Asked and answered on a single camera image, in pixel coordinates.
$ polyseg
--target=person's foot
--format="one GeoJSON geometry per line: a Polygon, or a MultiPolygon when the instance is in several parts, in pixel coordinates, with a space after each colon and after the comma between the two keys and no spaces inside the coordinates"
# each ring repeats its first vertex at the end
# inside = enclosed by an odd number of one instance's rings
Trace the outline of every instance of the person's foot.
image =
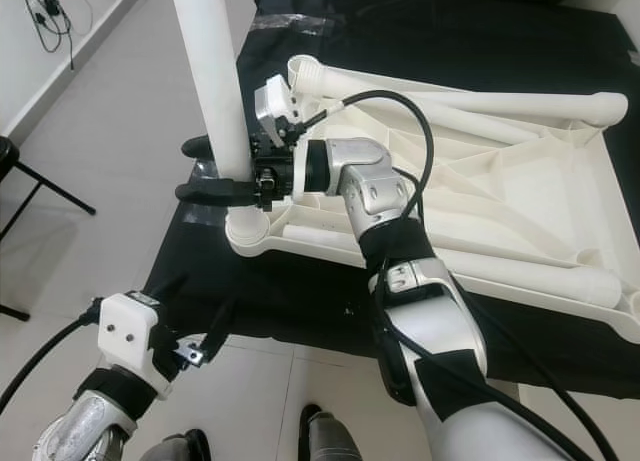
{"type": "Polygon", "coordinates": [[[300,431],[298,434],[298,461],[309,461],[309,421],[322,409],[317,404],[307,404],[300,413],[300,431]]]}

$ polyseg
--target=black fabric sheet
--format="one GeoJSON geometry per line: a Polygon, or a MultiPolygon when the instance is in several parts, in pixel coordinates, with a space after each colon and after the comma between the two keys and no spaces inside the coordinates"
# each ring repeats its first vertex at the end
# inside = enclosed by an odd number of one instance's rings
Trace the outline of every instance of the black fabric sheet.
{"type": "MultiPolygon", "coordinates": [[[[256,4],[254,26],[238,58],[251,131],[258,128],[251,116],[254,90],[275,73],[286,75],[287,60],[301,53],[333,66],[472,90],[625,93],[629,114],[607,131],[606,141],[639,232],[640,69],[629,62],[634,48],[614,16],[514,0],[256,4]]],[[[234,333],[375,354],[364,270],[280,252],[241,258],[226,241],[224,210],[178,207],[147,288],[182,272],[189,281],[171,304],[173,327],[182,333],[206,330],[220,303],[233,296],[238,299],[234,333]]],[[[640,399],[640,347],[605,324],[480,299],[568,389],[640,399]]],[[[489,374],[542,384],[513,348],[479,321],[489,374]]]]}

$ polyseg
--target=tiled floor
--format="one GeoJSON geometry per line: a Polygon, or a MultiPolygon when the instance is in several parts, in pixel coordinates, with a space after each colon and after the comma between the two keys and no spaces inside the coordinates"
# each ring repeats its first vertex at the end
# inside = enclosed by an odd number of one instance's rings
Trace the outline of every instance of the tiled floor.
{"type": "MultiPolygon", "coordinates": [[[[252,0],[227,2],[238,50],[252,0]]],[[[42,190],[3,241],[0,301],[33,318],[22,324],[0,316],[0,390],[92,296],[144,284],[176,206],[173,189],[190,171],[180,144],[203,132],[171,0],[137,3],[22,146],[23,161],[95,205],[98,215],[42,190]]],[[[3,181],[0,225],[30,186],[16,172],[3,181]]],[[[95,328],[73,335],[28,379],[0,417],[0,459],[30,459],[43,428],[99,362],[95,338],[95,328]]],[[[233,336],[211,365],[182,375],[174,389],[141,420],[126,461],[195,426],[209,434],[218,461],[292,461],[299,411],[310,401],[349,426],[368,461],[428,459],[415,412],[388,398],[370,359],[233,336]]],[[[534,409],[590,446],[546,390],[524,392],[534,409]]],[[[639,403],[580,400],[620,458],[637,459],[639,403]]]]}

